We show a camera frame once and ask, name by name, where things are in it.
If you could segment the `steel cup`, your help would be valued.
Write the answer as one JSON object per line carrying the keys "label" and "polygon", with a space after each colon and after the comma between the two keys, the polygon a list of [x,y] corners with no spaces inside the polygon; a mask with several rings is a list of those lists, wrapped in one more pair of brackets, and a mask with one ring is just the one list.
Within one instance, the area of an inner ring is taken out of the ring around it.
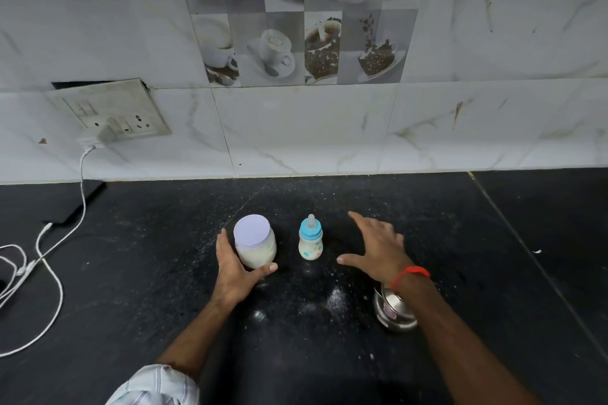
{"label": "steel cup", "polygon": [[405,333],[418,326],[415,315],[397,293],[379,284],[374,287],[373,304],[378,321],[389,331]]}

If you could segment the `striped shirt sleeve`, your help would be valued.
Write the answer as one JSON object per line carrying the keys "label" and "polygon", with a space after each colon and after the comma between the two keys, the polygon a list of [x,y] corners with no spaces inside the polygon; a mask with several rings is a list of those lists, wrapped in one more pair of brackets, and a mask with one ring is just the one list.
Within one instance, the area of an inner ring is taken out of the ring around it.
{"label": "striped shirt sleeve", "polygon": [[200,389],[169,365],[146,365],[118,386],[105,405],[200,405]]}

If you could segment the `white charger plug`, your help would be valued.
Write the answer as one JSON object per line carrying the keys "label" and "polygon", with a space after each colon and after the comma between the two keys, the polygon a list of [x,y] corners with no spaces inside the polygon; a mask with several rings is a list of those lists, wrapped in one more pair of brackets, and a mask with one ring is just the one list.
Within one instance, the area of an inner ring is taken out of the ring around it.
{"label": "white charger plug", "polygon": [[77,137],[77,142],[82,147],[104,148],[116,141],[117,136],[108,124],[84,129]]}

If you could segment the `black smartphone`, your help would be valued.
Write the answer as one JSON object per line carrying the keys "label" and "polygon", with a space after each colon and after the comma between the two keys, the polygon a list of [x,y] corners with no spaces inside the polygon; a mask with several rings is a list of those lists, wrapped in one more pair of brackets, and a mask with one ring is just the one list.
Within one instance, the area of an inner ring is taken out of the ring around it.
{"label": "black smartphone", "polygon": [[82,184],[54,184],[52,193],[44,197],[38,216],[43,224],[68,225],[84,212],[85,206],[107,187],[101,180],[86,179]]}

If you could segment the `person's right forearm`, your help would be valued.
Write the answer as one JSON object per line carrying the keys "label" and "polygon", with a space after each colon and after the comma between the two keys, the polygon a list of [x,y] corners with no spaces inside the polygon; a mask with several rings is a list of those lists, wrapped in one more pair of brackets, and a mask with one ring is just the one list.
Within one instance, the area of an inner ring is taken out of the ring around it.
{"label": "person's right forearm", "polygon": [[406,276],[396,292],[413,311],[455,405],[543,405],[443,299]]}

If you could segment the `white switch socket board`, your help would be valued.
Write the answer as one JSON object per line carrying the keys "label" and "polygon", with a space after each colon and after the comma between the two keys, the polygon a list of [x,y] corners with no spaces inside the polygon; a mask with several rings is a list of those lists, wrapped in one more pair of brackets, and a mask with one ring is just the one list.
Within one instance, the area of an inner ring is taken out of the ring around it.
{"label": "white switch socket board", "polygon": [[117,140],[171,135],[141,79],[64,88],[50,91],[48,97],[84,130],[107,125]]}

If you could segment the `person's left forearm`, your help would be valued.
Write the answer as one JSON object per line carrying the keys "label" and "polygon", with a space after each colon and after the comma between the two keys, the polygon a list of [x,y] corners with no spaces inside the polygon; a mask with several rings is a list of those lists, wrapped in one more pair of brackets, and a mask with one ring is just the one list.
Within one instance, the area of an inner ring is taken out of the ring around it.
{"label": "person's left forearm", "polygon": [[234,301],[213,297],[162,352],[156,363],[198,380],[214,340],[236,305]]}

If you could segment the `white-lidded powder jar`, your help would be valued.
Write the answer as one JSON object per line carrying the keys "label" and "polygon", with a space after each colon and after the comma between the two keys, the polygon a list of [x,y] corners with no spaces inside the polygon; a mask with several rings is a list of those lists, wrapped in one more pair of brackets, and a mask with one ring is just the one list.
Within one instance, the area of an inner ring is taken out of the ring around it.
{"label": "white-lidded powder jar", "polygon": [[250,270],[270,264],[276,257],[275,234],[262,215],[240,218],[233,228],[233,239],[242,264]]}

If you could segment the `blue-capped baby bottle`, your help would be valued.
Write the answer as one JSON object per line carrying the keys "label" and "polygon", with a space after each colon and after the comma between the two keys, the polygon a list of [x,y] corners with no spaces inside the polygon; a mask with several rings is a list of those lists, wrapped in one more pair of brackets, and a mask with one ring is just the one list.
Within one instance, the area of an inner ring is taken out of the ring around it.
{"label": "blue-capped baby bottle", "polygon": [[300,223],[299,228],[299,253],[308,260],[318,259],[323,252],[323,230],[320,221],[314,214],[309,214]]}

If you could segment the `red wrist thread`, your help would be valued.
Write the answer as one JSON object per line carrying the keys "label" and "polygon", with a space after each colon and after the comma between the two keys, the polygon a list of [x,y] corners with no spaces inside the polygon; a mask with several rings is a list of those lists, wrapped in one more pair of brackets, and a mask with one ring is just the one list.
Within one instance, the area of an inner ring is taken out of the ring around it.
{"label": "red wrist thread", "polygon": [[412,266],[407,266],[405,267],[403,270],[401,270],[396,277],[391,281],[391,285],[389,286],[389,288],[391,289],[391,291],[393,291],[394,293],[397,292],[398,288],[399,288],[399,283],[403,278],[406,278],[406,276],[420,276],[426,279],[430,280],[430,273],[429,271],[427,271],[427,269],[421,267],[421,266],[417,266],[417,265],[412,265]]}

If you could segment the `person's left hand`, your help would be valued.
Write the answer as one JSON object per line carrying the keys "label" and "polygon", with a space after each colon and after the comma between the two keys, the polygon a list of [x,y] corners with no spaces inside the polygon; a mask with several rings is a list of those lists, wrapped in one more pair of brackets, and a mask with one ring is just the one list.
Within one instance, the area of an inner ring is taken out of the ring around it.
{"label": "person's left hand", "polygon": [[224,310],[232,310],[245,300],[253,287],[261,280],[249,280],[247,271],[233,250],[227,231],[222,229],[217,236],[216,257],[218,276],[211,303]]}

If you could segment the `person's right hand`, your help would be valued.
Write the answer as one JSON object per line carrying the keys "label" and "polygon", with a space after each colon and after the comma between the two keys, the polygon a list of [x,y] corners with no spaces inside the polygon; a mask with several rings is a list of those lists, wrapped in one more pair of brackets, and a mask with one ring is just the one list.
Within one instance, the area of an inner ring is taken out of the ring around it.
{"label": "person's right hand", "polygon": [[363,217],[349,211],[364,241],[364,254],[367,256],[369,277],[390,286],[396,275],[407,266],[414,265],[404,250],[404,237],[395,232],[393,225],[374,218]]}

